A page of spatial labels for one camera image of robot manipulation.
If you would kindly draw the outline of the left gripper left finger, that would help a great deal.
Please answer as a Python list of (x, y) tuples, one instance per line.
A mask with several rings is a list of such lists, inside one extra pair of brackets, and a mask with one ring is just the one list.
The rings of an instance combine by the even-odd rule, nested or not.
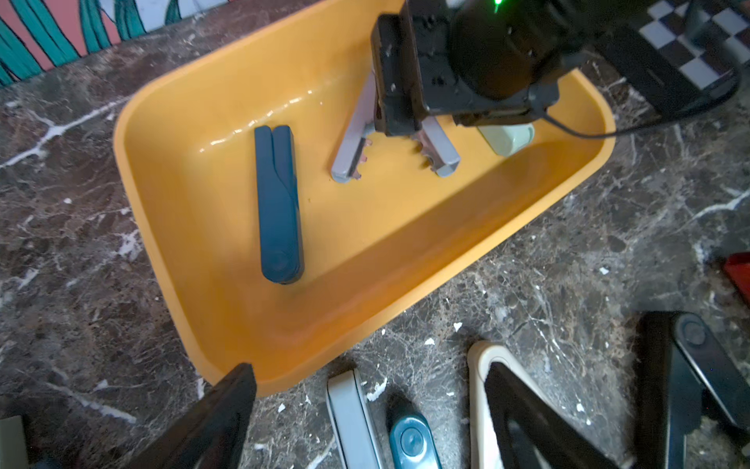
[(252, 365), (240, 363), (127, 466), (238, 467), (256, 393)]

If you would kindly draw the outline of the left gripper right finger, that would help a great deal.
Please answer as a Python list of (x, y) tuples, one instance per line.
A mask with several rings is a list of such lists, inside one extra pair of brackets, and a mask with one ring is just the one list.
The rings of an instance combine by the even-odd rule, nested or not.
[(610, 459), (548, 406), (507, 365), (493, 363), (484, 383), (506, 468), (614, 468)]

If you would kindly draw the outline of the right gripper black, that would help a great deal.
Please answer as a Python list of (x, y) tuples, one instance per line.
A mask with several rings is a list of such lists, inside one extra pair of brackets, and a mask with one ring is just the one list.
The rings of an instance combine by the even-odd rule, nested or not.
[(406, 1), (372, 29), (374, 127), (396, 137), (444, 115), (465, 127), (531, 123), (560, 100), (585, 32), (582, 1)]

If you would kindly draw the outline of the yellow plastic storage tray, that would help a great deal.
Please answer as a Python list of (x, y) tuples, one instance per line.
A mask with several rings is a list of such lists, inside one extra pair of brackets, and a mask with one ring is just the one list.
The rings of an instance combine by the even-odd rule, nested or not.
[[(560, 82), (527, 148), (498, 156), (441, 121), (461, 161), (439, 177), (406, 138), (375, 135), (357, 181), (330, 167), (370, 70), (370, 33), (396, 1), (324, 1), (181, 66), (121, 111), (113, 146), (171, 318), (198, 373), (239, 363), (285, 390), (460, 273), (607, 162), (613, 113), (581, 73)], [(288, 126), (305, 271), (261, 271), (254, 131)]]

